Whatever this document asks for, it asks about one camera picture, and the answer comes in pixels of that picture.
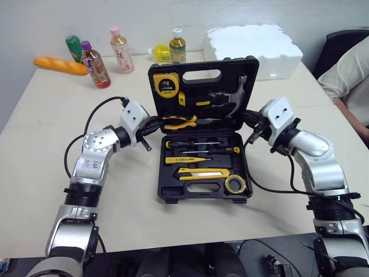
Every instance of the green bottle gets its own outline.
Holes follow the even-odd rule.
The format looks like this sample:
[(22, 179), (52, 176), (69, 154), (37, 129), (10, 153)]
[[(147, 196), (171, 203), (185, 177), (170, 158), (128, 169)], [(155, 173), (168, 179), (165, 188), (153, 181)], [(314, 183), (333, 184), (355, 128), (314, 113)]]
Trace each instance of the green bottle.
[(81, 64), (83, 64), (82, 48), (81, 48), (80, 39), (78, 38), (78, 36), (74, 36), (74, 35), (67, 36), (65, 39), (65, 42), (68, 46), (69, 52), (71, 56), (73, 57), (73, 59), (76, 62), (80, 62)]

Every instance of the plastic bottle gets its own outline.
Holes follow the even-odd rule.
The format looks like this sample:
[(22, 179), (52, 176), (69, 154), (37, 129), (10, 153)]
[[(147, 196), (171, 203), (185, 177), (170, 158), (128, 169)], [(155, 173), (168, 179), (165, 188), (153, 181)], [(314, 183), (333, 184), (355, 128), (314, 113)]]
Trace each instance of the plastic bottle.
[(68, 46), (69, 52), (71, 54), (71, 56), (73, 57), (73, 59), (76, 62), (80, 62), (83, 64), (82, 61), (82, 48), (81, 48), (81, 43), (80, 43), (80, 39), (78, 38), (78, 36), (67, 36), (65, 39), (65, 43)]
[(182, 38), (182, 29), (173, 29), (173, 39), (169, 42), (172, 62), (186, 62), (186, 41)]
[(110, 40), (111, 48), (116, 56), (116, 61), (122, 73), (131, 73), (133, 71), (133, 62), (131, 55), (129, 54), (128, 42), (124, 36), (121, 36), (121, 32), (118, 27), (110, 28), (111, 35)]
[(90, 42), (87, 40), (81, 42), (83, 49), (82, 60), (88, 68), (88, 72), (93, 82), (98, 88), (107, 88), (110, 86), (110, 77), (106, 71), (105, 65), (99, 52), (92, 49)]
[(171, 62), (169, 46), (165, 44), (158, 44), (155, 48), (150, 48), (148, 54), (154, 62)]

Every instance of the table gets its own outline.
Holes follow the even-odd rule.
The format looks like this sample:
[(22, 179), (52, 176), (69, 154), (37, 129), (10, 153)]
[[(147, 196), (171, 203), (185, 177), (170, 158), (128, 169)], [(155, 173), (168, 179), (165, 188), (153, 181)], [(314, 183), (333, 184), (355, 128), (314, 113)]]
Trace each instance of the table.
[[(189, 61), (203, 60), (202, 53), (188, 53)], [(0, 135), (0, 257), (44, 256), (44, 248), (69, 179), (63, 154), (69, 141), (83, 132), (92, 109), (111, 96), (127, 96), (155, 114), (147, 71), (147, 56), (133, 57), (135, 71), (119, 74), (115, 58), (104, 58), (112, 79), (107, 89), (97, 89), (89, 76), (37, 69), (7, 126)], [(369, 153), (340, 111), (300, 63), (288, 80), (255, 83), (248, 108), (259, 110), (268, 100), (285, 96), (299, 127), (324, 134), (336, 146), (336, 158), (345, 171), (351, 191), (362, 198), (355, 207), (369, 219)], [(119, 101), (102, 107), (91, 122), (92, 129), (116, 125)], [(246, 125), (239, 133), (251, 133)], [(109, 252), (197, 244), (214, 241), (273, 237), (314, 231), (313, 214), (306, 211), (307, 198), (273, 194), (254, 187), (247, 204), (225, 200), (182, 200), (165, 204), (157, 196), (160, 131), (147, 137), (152, 146), (125, 148), (110, 161), (110, 171), (100, 198), (97, 225)], [(72, 147), (72, 169), (80, 144)], [(287, 189), (289, 163), (270, 154), (262, 139), (247, 150), (250, 171), (260, 183)], [(303, 188), (300, 170), (295, 183)]]

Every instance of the bread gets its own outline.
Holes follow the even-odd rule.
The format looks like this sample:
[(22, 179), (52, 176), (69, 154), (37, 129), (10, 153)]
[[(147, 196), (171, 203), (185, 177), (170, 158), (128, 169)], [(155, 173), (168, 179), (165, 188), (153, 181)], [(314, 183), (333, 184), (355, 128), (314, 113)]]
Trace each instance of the bread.
[(70, 74), (76, 75), (88, 74), (88, 69), (85, 65), (78, 62), (69, 62), (64, 59), (37, 57), (33, 59), (33, 64), (40, 66), (41, 68), (62, 71)]

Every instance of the white foam box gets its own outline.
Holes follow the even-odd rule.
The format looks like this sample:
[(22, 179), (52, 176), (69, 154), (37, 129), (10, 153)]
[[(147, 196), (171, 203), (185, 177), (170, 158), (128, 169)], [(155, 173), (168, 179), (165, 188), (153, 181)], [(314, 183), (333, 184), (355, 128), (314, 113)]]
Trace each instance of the white foam box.
[(205, 37), (204, 55), (206, 61), (252, 55), (259, 60), (256, 80), (289, 78), (303, 56), (278, 25), (266, 24), (211, 29)]

